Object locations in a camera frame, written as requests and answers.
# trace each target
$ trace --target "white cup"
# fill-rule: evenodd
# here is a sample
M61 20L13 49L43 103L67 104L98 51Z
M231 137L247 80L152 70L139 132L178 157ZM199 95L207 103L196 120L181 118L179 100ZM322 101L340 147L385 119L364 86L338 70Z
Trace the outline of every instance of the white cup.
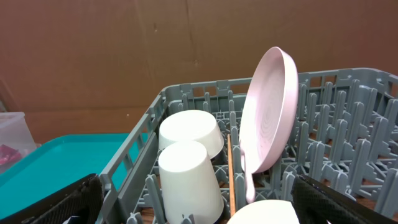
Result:
M220 153L224 138L216 118L201 110L186 110L165 119L159 129L159 150L179 141L202 143L210 159Z
M283 200L261 200L241 208L228 221L228 224L242 223L299 224L299 219L292 203Z
M159 172L170 224L180 224L191 214L196 224L219 219L224 201L204 145L195 141L169 145L159 156Z

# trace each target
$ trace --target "teal tray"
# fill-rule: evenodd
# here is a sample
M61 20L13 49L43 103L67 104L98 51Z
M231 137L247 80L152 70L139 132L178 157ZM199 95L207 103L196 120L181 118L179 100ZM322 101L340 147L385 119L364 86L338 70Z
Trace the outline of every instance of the teal tray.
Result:
M127 136L68 135L45 143L0 175L0 220L88 174L100 174ZM129 152L135 161L139 154L136 143ZM112 176L117 189L126 175L122 163Z

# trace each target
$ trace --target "gray dish rack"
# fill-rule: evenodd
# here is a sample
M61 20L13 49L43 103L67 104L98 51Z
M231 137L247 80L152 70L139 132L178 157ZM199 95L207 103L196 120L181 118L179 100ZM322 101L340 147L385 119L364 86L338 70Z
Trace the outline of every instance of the gray dish rack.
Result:
M236 208L246 205L238 144L239 125L251 78L188 83L164 88L102 171L104 204L98 223L143 223L143 208L154 209L152 223L166 223L157 164L160 123L183 110L215 116L224 138L231 135ZM256 174L256 200L292 200L296 174L323 181L347 197L366 198L392 218L398 210L398 78L371 68L300 73L297 119L280 159ZM135 162L129 149L136 143ZM212 161L229 217L226 145ZM127 176L115 189L112 175ZM194 223L193 216L182 223Z

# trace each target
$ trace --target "pink plate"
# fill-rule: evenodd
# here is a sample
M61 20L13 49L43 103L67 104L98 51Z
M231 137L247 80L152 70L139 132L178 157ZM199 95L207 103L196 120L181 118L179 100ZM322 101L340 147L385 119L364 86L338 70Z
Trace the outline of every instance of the pink plate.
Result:
M244 103L239 143L246 174L246 200L254 201L252 174L280 157L295 119L299 81L293 59L278 47L262 57Z

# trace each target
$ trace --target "chopstick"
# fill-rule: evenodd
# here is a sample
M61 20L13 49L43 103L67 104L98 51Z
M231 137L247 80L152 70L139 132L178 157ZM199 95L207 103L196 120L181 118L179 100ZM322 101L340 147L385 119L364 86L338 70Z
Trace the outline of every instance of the chopstick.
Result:
M229 207L231 210L231 217L235 215L235 186L234 186L234 170L232 166L232 150L231 150L231 135L227 135L228 139L228 177L229 177Z

